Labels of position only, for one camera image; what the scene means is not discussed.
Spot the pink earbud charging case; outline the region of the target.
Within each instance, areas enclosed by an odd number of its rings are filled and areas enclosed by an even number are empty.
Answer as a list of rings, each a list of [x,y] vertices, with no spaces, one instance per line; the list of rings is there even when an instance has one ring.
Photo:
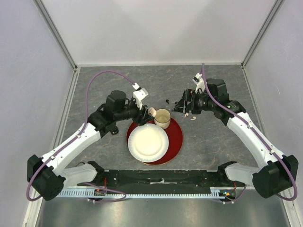
[[[149,114],[150,116],[152,116],[152,117],[155,117],[156,114],[157,114],[157,111],[156,111],[155,108],[150,107],[150,108],[148,109],[148,114]]]

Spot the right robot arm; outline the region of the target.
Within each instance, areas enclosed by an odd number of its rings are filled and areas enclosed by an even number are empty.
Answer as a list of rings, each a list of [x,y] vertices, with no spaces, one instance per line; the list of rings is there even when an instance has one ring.
[[[236,100],[231,100],[222,79],[203,80],[198,74],[193,78],[195,89],[185,89],[174,112],[201,114],[211,111],[214,116],[233,131],[254,157],[257,167],[243,166],[235,161],[219,166],[217,181],[228,186],[233,181],[252,185],[263,198],[279,195],[293,188],[290,201],[297,197],[295,179],[298,160],[293,155],[286,156],[261,133],[252,122],[246,109]]]

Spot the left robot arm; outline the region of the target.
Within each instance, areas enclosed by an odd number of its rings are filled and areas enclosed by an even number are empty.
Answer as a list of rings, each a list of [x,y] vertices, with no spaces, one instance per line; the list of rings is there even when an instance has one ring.
[[[39,198],[49,201],[68,186],[83,182],[90,182],[93,186],[101,185],[104,175],[102,168],[95,162],[73,168],[67,168],[67,165],[107,133],[118,133],[117,122],[131,119],[141,126],[150,121],[152,118],[148,114],[148,106],[142,104],[147,96],[148,92],[144,88],[134,91],[131,99],[123,91],[112,91],[106,102],[88,115],[84,124],[67,140],[41,157],[33,155],[28,159],[28,189],[34,188]]]

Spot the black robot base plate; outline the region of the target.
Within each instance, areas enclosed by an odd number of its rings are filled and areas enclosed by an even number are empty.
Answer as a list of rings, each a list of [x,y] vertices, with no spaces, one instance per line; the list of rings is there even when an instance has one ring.
[[[202,187],[233,186],[219,171],[206,170],[105,170],[97,174],[94,182],[102,186],[172,183],[200,185]]]

